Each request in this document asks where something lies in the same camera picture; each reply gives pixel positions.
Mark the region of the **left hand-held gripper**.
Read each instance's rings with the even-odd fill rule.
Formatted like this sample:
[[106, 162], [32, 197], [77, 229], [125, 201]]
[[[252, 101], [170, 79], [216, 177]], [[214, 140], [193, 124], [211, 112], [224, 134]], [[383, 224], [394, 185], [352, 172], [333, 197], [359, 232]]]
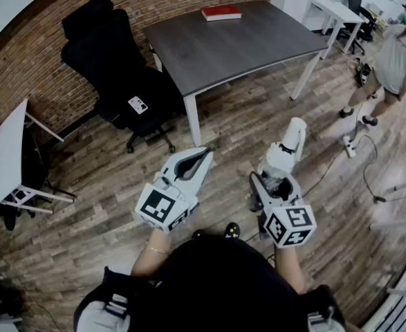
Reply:
[[214, 158], [208, 147], [195, 147], [172, 154], [152, 183], [147, 183], [135, 213], [153, 228], [169, 234], [199, 204], [200, 190]]

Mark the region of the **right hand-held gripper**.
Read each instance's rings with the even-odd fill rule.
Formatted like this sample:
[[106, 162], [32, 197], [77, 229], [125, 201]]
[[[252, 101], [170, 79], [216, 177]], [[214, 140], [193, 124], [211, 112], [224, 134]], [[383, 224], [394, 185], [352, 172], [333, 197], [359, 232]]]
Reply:
[[250, 210], [264, 210], [264, 237], [271, 239], [277, 248], [304, 245], [316, 230], [313, 210], [304, 202], [298, 182], [291, 175], [287, 179], [293, 190], [283, 202], [273, 200], [258, 173], [250, 173]]

